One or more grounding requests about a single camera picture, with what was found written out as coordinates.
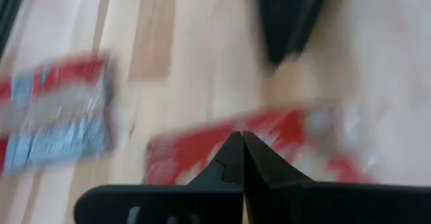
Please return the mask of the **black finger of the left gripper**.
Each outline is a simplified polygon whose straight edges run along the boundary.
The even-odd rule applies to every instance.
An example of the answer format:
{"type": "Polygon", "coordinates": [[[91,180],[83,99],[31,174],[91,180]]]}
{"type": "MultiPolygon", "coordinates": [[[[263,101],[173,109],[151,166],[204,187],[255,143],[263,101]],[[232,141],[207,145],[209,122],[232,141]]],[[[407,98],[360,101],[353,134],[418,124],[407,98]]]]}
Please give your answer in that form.
{"type": "Polygon", "coordinates": [[[300,54],[326,0],[258,0],[267,60],[279,65],[300,54]]]}

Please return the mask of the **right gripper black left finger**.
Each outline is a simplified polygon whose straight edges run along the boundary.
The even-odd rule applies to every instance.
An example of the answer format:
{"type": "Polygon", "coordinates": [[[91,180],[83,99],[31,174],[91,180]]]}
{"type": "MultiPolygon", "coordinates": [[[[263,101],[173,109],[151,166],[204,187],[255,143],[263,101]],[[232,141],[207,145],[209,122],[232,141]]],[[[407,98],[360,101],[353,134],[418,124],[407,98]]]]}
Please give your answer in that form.
{"type": "Polygon", "coordinates": [[[82,194],[76,223],[240,223],[244,139],[233,132],[210,163],[182,186],[109,184],[82,194]]]}

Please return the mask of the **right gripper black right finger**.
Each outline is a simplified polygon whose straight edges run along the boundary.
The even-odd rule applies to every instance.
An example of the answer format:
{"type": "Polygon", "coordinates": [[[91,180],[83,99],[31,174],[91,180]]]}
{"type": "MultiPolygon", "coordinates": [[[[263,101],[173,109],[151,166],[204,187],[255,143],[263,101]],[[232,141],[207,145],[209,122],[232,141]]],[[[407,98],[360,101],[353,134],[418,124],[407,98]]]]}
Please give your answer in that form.
{"type": "Polygon", "coordinates": [[[252,223],[430,224],[430,188],[315,181],[245,131],[244,193],[252,223]]]}

